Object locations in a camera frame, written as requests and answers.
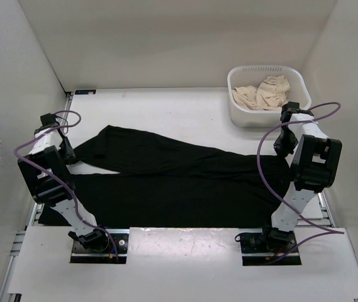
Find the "black trousers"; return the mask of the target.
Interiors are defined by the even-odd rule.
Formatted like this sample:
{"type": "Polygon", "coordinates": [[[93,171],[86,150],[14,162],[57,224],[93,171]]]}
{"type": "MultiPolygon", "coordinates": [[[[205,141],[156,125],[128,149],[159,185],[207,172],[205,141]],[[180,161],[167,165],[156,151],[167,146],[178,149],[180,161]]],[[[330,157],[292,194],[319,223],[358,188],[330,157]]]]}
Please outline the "black trousers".
{"type": "Polygon", "coordinates": [[[105,170],[74,175],[76,196],[110,228],[258,228],[290,185],[276,155],[240,155],[107,126],[74,149],[105,170]]]}

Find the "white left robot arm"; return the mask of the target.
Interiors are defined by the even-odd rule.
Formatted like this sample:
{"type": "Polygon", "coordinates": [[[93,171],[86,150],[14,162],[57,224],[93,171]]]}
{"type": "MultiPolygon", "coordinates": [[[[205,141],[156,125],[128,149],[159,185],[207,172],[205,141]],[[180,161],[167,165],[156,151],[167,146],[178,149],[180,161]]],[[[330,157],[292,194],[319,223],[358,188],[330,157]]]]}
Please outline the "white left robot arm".
{"type": "Polygon", "coordinates": [[[13,153],[34,202],[60,214],[73,228],[69,237],[83,248],[102,252],[111,246],[109,233],[79,201],[68,169],[76,157],[64,130],[78,125],[81,116],[74,111],[77,121],[70,125],[62,122],[62,113],[68,111],[42,115],[33,139],[16,147],[13,153]]]}

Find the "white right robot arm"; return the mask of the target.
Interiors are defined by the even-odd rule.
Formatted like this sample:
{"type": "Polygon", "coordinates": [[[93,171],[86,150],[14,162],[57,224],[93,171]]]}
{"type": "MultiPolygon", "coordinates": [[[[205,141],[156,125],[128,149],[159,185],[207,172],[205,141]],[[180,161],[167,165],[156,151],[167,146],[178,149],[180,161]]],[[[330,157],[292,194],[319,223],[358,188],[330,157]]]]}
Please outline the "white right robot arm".
{"type": "Polygon", "coordinates": [[[288,102],[282,107],[281,131],[274,150],[279,157],[293,158],[284,201],[260,235],[260,245],[266,251],[290,246],[299,215],[310,200],[334,183],[342,142],[324,134],[314,119],[313,113],[301,109],[299,103],[288,102]]]}

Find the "beige trousers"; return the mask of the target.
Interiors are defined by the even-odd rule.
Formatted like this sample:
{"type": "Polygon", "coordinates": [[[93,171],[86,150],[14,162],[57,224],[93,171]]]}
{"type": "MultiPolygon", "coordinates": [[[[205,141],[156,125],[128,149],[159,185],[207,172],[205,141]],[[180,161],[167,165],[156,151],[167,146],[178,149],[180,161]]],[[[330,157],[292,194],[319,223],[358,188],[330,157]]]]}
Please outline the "beige trousers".
{"type": "Polygon", "coordinates": [[[232,89],[234,101],[252,111],[279,111],[286,104],[291,85],[284,75],[269,76],[259,87],[242,86],[232,89]]]}

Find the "dark label sticker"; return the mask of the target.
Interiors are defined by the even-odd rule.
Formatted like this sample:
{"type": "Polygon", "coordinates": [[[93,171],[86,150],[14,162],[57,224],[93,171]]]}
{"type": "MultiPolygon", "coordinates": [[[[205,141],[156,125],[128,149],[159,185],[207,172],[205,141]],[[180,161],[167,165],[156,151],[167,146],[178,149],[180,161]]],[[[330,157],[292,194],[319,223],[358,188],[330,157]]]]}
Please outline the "dark label sticker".
{"type": "Polygon", "coordinates": [[[75,95],[93,95],[96,94],[95,89],[78,89],[74,92],[75,95]]]}

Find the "white plastic laundry basket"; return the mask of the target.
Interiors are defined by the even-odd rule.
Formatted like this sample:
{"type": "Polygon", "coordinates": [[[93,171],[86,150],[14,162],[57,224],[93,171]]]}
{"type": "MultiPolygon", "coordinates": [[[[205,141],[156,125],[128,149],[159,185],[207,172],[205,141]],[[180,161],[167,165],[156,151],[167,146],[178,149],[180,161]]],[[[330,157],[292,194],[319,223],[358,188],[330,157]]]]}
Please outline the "white plastic laundry basket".
{"type": "Polygon", "coordinates": [[[245,65],[227,75],[229,113],[239,127],[271,127],[279,123],[281,108],[292,101],[311,106],[302,75],[281,65],[245,65]]]}

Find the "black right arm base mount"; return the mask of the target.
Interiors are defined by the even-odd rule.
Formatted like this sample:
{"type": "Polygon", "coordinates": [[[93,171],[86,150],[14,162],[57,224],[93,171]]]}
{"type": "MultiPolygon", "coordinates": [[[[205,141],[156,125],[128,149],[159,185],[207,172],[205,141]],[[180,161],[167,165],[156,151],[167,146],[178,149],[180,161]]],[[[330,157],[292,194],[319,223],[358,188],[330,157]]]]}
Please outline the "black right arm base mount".
{"type": "Polygon", "coordinates": [[[253,230],[235,236],[240,244],[242,265],[246,266],[300,266],[301,258],[296,238],[292,233],[290,239],[278,241],[268,238],[262,232],[253,230]]]}

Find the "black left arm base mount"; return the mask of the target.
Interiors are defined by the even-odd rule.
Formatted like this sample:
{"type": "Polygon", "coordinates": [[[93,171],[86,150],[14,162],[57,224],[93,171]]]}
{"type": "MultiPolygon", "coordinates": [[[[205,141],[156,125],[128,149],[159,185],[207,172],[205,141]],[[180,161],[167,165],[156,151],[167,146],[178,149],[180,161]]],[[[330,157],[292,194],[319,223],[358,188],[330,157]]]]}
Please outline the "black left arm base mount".
{"type": "Polygon", "coordinates": [[[95,230],[86,236],[78,237],[68,233],[73,239],[70,263],[73,264],[126,264],[129,246],[129,229],[106,229],[109,235],[95,230]]]}

